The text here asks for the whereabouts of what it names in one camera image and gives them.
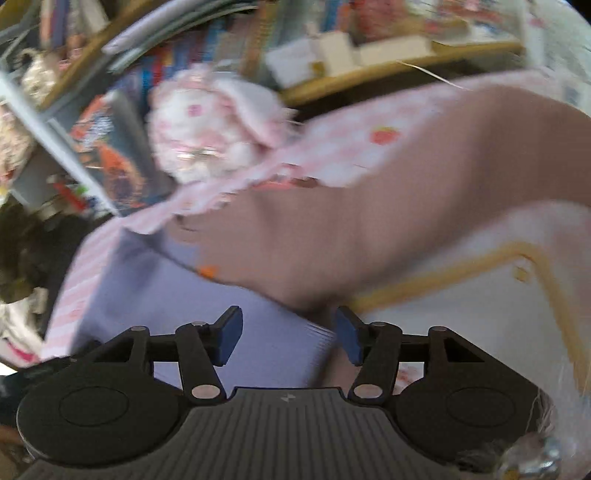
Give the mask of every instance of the stuffed animal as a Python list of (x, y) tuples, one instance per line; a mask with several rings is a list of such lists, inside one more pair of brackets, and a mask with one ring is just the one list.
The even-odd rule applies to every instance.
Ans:
[(199, 64), (152, 91), (148, 133), (162, 170), (205, 181), (261, 161), (295, 136), (275, 92)]

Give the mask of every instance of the book spine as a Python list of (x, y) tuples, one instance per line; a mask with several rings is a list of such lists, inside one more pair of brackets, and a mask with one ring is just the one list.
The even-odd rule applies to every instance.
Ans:
[(323, 32), (332, 32), (336, 29), (340, 0), (329, 0), (324, 10)]
[(41, 4), (41, 22), (39, 26), (39, 41), (43, 50), (51, 50), (51, 20), (53, 17), (53, 9), (55, 7), (55, 0), (43, 0)]
[(53, 9), (51, 39), (53, 49), (66, 45), (67, 16), (70, 9), (70, 0), (57, 0), (56, 7)]
[(205, 39), (205, 53), (203, 61), (213, 61), (216, 54), (217, 45), (219, 44), (220, 35), (223, 33), (223, 18), (218, 18), (209, 26), (207, 37)]
[(257, 19), (254, 23), (251, 38), (246, 49), (242, 75), (254, 80), (259, 71), (262, 51), (271, 35), (273, 23), (277, 16), (277, 0), (262, 0), (259, 3)]

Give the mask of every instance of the purple cloth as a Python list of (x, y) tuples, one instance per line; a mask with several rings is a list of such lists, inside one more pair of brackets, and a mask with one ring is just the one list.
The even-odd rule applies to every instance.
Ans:
[[(229, 362), (217, 369), (226, 392), (244, 387), (306, 387), (333, 344), (333, 334), (277, 303), (240, 287), (197, 275), (197, 250), (164, 230), (123, 230), (74, 342), (106, 342), (134, 325), (152, 335), (186, 323), (213, 323), (230, 306), (242, 308), (244, 328)], [(154, 376), (180, 386), (177, 364), (155, 364)]]

